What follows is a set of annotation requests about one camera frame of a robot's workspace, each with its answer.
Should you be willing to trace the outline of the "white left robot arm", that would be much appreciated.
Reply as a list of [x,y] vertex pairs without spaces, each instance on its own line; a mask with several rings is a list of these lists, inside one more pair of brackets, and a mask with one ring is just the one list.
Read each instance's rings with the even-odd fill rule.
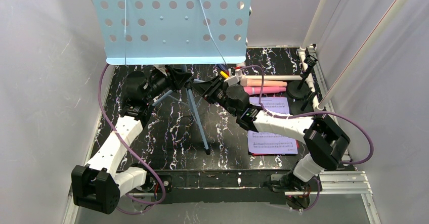
[[143,71],[130,73],[122,87],[123,106],[116,124],[108,118],[100,104],[102,115],[111,126],[111,133],[98,152],[85,165],[76,165],[71,172],[73,203],[76,206],[111,214],[120,198],[136,187],[144,186],[149,178],[162,196],[148,206],[163,202],[166,197],[164,181],[136,152],[131,144],[143,131],[155,106],[192,78],[186,70],[164,66],[155,67],[147,75]]

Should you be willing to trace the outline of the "light blue music stand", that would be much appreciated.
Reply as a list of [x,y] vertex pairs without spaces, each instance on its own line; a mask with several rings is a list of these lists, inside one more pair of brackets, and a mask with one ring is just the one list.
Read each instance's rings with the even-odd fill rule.
[[110,65],[240,64],[251,0],[92,0]]

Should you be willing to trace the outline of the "black round microphone stand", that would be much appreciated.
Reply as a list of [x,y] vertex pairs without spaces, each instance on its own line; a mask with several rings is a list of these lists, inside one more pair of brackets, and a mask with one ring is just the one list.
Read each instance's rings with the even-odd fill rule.
[[313,112],[313,99],[316,97],[316,93],[309,91],[309,93],[304,96],[303,100],[295,100],[289,105],[289,112],[291,115],[299,115],[303,113]]

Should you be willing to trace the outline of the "pink toy microphone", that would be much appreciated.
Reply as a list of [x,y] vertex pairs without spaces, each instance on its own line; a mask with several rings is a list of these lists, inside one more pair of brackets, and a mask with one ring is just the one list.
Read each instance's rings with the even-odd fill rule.
[[259,95],[262,94],[277,94],[286,91],[286,87],[281,86],[269,86],[269,87],[250,87],[245,86],[244,90],[249,95]]

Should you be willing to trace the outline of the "beige toy microphone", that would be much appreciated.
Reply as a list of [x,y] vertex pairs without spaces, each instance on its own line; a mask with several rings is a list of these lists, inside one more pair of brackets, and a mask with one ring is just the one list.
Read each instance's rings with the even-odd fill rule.
[[285,81],[275,81],[275,80],[257,80],[257,79],[243,79],[240,81],[242,86],[249,87],[287,87],[287,82]]

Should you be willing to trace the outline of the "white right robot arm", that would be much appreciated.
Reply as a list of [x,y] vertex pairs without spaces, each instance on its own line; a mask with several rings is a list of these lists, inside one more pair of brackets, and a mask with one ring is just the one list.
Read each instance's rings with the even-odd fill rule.
[[299,117],[265,110],[250,102],[243,86],[228,85],[220,76],[192,81],[190,87],[208,103],[222,106],[246,131],[274,133],[306,144],[308,154],[291,171],[264,182],[273,191],[304,190],[321,172],[337,170],[350,144],[350,138],[328,114],[312,112]]

